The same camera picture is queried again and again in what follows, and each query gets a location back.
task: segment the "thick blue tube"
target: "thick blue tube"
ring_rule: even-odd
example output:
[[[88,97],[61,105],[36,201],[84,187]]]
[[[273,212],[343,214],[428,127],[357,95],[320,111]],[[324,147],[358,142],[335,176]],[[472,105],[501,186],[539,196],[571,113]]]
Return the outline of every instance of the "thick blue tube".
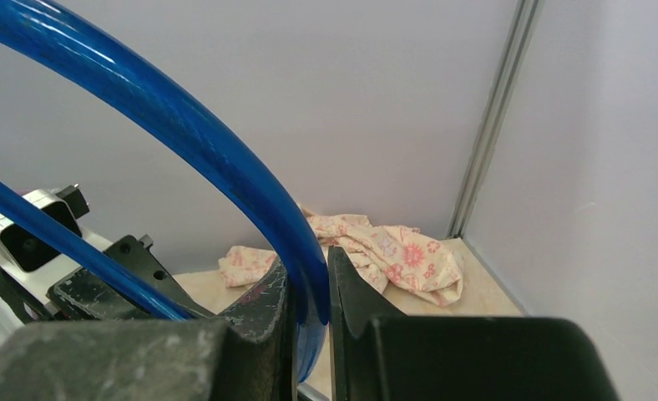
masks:
[[[284,262],[297,290],[298,371],[300,379],[305,378],[321,349],[329,319],[329,280],[311,228],[275,176],[179,85],[57,3],[0,0],[0,42],[127,115],[186,160],[256,224]]]
[[[0,213],[9,217],[10,220],[16,221],[24,230],[33,233],[51,247],[70,255],[78,264],[85,266],[101,280],[129,296],[156,317],[174,320],[191,317],[174,301],[100,253],[82,238],[74,235],[69,229],[7,188],[2,182],[0,182]]]

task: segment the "fabric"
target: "fabric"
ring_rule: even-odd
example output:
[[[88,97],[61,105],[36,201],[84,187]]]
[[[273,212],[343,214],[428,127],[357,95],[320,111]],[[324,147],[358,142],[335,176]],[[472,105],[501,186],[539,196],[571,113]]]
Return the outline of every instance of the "fabric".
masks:
[[[446,307],[462,295],[463,258],[439,241],[405,226],[372,226],[367,216],[318,216],[302,209],[327,256],[341,246],[358,274],[383,293],[388,281],[426,301]],[[219,260],[227,287],[252,284],[270,269],[273,251],[233,246]]]

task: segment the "pink floral fabric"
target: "pink floral fabric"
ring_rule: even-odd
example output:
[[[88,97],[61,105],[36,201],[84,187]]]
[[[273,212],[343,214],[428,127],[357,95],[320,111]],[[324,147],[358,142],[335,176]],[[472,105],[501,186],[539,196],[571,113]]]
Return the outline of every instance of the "pink floral fabric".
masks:
[[[367,216],[318,216],[303,209],[324,250],[346,250],[358,274],[379,292],[388,281],[440,307],[457,301],[463,290],[463,257],[442,243],[405,226],[372,226]],[[233,246],[219,260],[227,287],[260,280],[277,254]]]

